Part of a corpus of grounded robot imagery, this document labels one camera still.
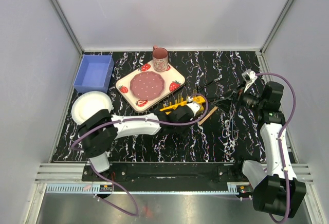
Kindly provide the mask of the yellow plastic test tube rack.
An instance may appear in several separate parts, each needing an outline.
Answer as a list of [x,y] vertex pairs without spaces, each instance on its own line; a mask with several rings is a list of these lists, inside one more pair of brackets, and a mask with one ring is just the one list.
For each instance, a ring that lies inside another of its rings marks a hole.
[[[171,111],[177,109],[179,106],[185,106],[186,103],[187,103],[187,98],[188,98],[188,97],[194,97],[194,95],[192,95],[192,96],[187,96],[186,98],[184,98],[184,101],[181,102],[180,104],[177,104],[177,100],[176,100],[174,104],[169,105],[169,106],[164,106],[162,109],[160,109],[160,111],[164,111],[164,112],[168,115]],[[196,115],[200,114],[201,112],[203,112],[203,111],[205,110],[205,105],[206,105],[206,104],[207,104],[207,100],[205,99],[205,103],[203,104],[203,110],[200,111],[200,112],[198,112]]]

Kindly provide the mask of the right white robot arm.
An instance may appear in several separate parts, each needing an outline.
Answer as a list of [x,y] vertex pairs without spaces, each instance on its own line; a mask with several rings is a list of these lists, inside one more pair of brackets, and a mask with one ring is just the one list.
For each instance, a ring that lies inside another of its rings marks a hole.
[[228,91],[218,106],[226,113],[235,107],[245,107],[253,112],[265,147],[266,169],[253,157],[240,157],[218,173],[225,179],[248,180],[256,211],[271,217],[278,215],[284,220],[293,218],[306,195],[306,185],[297,180],[287,150],[286,120],[279,110],[284,87],[277,82],[267,82],[259,97],[248,94],[246,88],[244,82]]

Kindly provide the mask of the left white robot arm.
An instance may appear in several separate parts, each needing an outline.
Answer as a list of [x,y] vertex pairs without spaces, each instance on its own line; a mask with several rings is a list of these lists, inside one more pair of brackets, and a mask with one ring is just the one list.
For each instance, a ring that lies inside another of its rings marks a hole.
[[197,122],[195,117],[203,106],[196,101],[171,107],[164,111],[143,116],[111,115],[107,109],[96,112],[79,127],[79,138],[72,145],[82,145],[86,157],[93,167],[93,175],[101,181],[111,175],[106,151],[113,141],[129,136],[170,133],[176,128]]

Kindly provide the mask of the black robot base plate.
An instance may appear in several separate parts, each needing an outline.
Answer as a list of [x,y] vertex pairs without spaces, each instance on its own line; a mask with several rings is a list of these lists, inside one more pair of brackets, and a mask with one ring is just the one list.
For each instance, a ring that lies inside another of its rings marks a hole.
[[224,185],[249,185],[237,165],[223,162],[112,162],[101,175],[125,188],[144,185],[180,190],[218,190]]

